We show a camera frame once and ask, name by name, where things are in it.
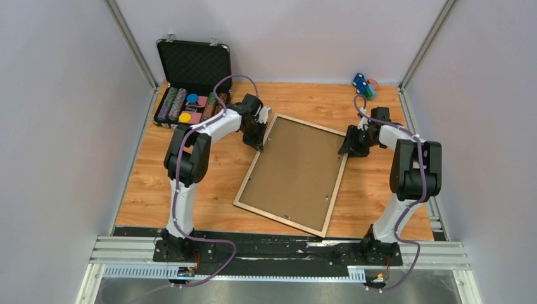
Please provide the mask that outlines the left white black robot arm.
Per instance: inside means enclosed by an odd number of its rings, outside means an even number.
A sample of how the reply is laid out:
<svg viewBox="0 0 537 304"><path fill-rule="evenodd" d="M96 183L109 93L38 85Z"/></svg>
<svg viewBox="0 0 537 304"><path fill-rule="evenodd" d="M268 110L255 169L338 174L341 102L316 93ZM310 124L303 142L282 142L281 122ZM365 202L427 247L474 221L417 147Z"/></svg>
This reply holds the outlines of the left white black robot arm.
<svg viewBox="0 0 537 304"><path fill-rule="evenodd" d="M240 103L225 106L204 122L175 128L164 159L172 194L162 239L176 260L188 261L194 253L193 207L199 183L208 171L212 145L228 134L242 132L243 143L262 152L270 111L257 96L247 94Z"/></svg>

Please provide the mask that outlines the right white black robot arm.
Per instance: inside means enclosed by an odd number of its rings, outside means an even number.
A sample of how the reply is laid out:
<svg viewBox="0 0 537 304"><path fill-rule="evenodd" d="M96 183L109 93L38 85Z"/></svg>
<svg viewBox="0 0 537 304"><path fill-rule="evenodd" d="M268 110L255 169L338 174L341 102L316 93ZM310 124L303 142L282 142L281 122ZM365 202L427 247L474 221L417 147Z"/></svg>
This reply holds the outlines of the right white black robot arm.
<svg viewBox="0 0 537 304"><path fill-rule="evenodd" d="M392 197L357 248L365 263L386 265L399 254L400 233L412 215L441 190L442 146L393 123L388 108L374 108L370 115L359 108L358 116L360 123L348 126L338 153L366 157L373 146L393 151L389 176Z"/></svg>

